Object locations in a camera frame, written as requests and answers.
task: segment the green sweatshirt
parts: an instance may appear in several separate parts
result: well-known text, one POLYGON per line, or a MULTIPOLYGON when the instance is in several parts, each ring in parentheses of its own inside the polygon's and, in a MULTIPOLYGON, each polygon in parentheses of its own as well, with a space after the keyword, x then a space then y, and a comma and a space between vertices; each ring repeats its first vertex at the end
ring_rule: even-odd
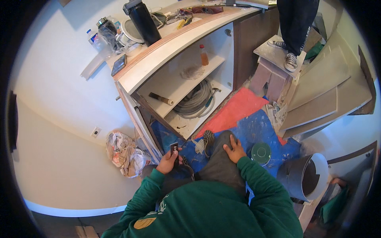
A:
POLYGON ((303 237, 281 183, 248 157, 237 167, 254 192, 250 206, 233 188, 201 180, 167 194, 155 212, 164 175, 154 169, 102 237, 303 237))

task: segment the black jeans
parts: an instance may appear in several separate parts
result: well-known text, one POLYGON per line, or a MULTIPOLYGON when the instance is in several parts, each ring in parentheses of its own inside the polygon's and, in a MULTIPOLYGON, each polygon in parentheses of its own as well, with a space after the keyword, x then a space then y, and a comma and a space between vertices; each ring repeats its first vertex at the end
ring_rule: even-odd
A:
MULTIPOLYGON (((246 195, 245 181, 242 179, 241 174, 237 168, 237 165, 233 163, 227 153, 225 152, 223 145, 227 144, 230 149, 232 148, 230 144, 230 135, 234 134, 231 131, 224 131, 220 136, 215 140, 214 146, 212 149, 212 156, 209 159, 209 162, 197 172, 194 177, 196 180, 209 180, 209 181, 218 181, 228 186, 234 188, 242 196, 246 195)), ((142 171, 142 177, 150 175, 152 170, 156 168, 157 165, 148 165, 144 167, 142 171)), ((184 184, 190 183, 193 181, 193 178, 183 178, 176 179, 172 174, 172 171, 165 175, 162 193, 160 194, 159 200, 161 200, 166 194, 178 188, 184 184)))
POLYGON ((316 17, 319 0, 278 0, 277 5, 282 38, 287 50, 298 56, 316 17))

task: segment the coiled hose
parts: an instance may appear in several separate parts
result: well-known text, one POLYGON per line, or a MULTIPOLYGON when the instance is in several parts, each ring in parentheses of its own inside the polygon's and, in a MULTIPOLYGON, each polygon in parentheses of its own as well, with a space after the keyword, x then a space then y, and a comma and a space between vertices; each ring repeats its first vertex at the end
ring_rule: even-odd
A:
POLYGON ((174 110, 185 119, 193 119, 200 116, 205 116, 212 108, 215 103, 215 99, 213 97, 213 102, 209 105, 209 110, 207 113, 201 115, 207 107, 205 107, 206 103, 213 95, 212 85, 207 79, 204 79, 199 84, 199 89, 196 88, 193 90, 190 97, 185 96, 175 107, 174 110))

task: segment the green bucket lid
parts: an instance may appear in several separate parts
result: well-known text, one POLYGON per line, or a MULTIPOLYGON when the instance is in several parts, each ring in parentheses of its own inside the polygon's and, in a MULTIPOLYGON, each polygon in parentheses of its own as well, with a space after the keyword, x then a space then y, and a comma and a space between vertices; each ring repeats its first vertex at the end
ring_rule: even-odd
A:
POLYGON ((251 149, 251 158, 261 166, 267 165, 271 158, 271 148, 264 142, 256 143, 251 149))

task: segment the orange liquid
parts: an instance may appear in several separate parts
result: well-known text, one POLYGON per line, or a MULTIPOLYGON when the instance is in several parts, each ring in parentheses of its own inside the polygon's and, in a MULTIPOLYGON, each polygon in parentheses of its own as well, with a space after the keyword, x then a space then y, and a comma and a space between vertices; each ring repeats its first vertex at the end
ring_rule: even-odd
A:
POLYGON ((207 53, 201 53, 201 63, 203 66, 207 66, 209 64, 207 53))

